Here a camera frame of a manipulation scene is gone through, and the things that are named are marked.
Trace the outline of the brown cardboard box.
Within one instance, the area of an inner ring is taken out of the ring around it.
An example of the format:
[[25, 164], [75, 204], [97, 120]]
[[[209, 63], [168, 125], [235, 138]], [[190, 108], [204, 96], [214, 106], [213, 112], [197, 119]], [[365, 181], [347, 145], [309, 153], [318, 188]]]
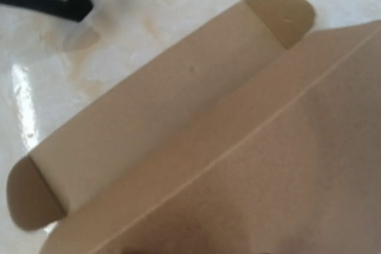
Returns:
[[379, 253], [380, 21], [243, 0], [11, 170], [42, 253]]

